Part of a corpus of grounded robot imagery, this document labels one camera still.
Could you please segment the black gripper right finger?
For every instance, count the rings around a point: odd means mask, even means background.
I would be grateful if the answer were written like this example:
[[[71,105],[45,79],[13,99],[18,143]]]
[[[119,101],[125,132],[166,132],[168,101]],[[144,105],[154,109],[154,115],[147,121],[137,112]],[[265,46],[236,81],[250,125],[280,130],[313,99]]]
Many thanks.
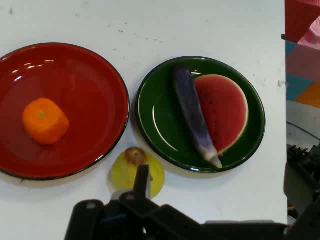
[[[320,200],[316,199],[284,232],[284,240],[320,239]]]

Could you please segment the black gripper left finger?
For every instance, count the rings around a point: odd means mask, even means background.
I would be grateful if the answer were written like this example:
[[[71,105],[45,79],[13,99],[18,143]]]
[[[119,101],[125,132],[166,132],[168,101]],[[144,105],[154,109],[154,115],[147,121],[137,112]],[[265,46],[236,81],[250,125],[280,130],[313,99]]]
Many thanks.
[[[72,211],[66,240],[173,240],[159,224],[134,213],[125,203],[142,207],[143,213],[156,206],[150,201],[151,173],[148,165],[138,167],[132,189],[113,194],[108,204],[97,199],[77,203]]]

